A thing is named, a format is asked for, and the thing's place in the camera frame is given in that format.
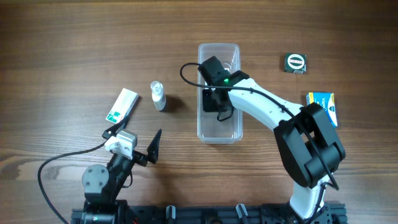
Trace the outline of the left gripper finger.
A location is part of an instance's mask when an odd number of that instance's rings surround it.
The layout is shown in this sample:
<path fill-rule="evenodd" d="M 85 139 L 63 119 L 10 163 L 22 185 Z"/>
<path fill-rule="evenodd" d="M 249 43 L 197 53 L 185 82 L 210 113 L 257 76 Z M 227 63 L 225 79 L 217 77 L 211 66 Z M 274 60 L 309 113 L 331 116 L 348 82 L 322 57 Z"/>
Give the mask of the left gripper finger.
<path fill-rule="evenodd" d="M 102 134 L 102 138 L 109 139 L 111 136 L 116 136 L 118 132 L 120 132 L 127 126 L 128 122 L 129 122 L 129 117 L 127 116 L 122 120 L 120 120 L 119 123 L 114 124 L 110 128 L 106 129 Z"/>
<path fill-rule="evenodd" d="M 159 147 L 162 130 L 159 129 L 147 148 L 147 161 L 156 164 L 159 158 Z"/>

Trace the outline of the white green medicine box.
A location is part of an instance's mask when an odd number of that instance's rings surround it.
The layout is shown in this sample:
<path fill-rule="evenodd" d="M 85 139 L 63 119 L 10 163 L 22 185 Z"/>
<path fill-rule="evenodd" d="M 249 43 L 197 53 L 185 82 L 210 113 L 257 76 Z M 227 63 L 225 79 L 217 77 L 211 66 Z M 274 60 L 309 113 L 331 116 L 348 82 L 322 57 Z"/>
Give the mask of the white green medicine box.
<path fill-rule="evenodd" d="M 123 88 L 105 120 L 119 123 L 131 112 L 138 99 L 139 95 L 136 92 Z"/>

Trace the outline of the small dark green box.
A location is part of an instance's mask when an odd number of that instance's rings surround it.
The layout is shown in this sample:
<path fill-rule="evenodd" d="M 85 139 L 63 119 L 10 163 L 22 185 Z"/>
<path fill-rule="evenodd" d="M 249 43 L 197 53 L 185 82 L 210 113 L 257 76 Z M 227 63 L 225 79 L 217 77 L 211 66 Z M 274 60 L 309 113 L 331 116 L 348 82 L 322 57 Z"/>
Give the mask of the small dark green box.
<path fill-rule="evenodd" d="M 307 56 L 287 53 L 284 58 L 284 72 L 304 74 L 307 71 Z"/>

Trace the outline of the blue yellow VapoDrops box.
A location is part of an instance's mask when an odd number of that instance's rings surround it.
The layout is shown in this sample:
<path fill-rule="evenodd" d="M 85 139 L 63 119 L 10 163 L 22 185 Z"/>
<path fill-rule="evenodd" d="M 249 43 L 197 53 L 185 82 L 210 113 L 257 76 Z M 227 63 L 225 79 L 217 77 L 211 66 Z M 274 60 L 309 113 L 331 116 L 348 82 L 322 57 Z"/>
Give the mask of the blue yellow VapoDrops box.
<path fill-rule="evenodd" d="M 328 115 L 328 118 L 334 128 L 338 126 L 335 106 L 335 95 L 330 92 L 309 92 L 306 95 L 307 105 L 311 103 L 319 104 Z"/>

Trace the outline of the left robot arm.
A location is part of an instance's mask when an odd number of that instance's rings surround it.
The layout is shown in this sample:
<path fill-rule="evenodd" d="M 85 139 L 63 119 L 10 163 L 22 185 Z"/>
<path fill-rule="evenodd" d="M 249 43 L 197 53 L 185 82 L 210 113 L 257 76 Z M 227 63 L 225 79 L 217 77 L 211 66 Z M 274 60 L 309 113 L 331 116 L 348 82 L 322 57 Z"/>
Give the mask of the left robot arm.
<path fill-rule="evenodd" d="M 137 134 L 126 129 L 128 117 L 106 129 L 105 148 L 113 153 L 106 166 L 92 165 L 83 173 L 85 203 L 82 210 L 73 210 L 72 223 L 138 223 L 139 219 L 130 209 L 126 200 L 118 200 L 125 181 L 132 177 L 135 165 L 145 167 L 155 164 L 159 157 L 162 130 L 159 129 L 147 148 L 147 153 L 135 151 Z"/>

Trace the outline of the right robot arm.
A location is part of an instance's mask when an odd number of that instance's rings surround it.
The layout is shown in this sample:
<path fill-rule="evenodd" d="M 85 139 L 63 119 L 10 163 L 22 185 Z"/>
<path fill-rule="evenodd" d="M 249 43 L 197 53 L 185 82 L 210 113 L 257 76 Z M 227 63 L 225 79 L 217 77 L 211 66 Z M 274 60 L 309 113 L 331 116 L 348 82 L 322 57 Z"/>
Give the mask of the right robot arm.
<path fill-rule="evenodd" d="M 230 73 L 215 56 L 198 64 L 198 71 L 217 109 L 241 110 L 274 133 L 283 166 L 294 182 L 289 207 L 301 222 L 314 221 L 326 188 L 339 189 L 333 174 L 346 156 L 322 106 L 284 100 L 248 74 Z"/>

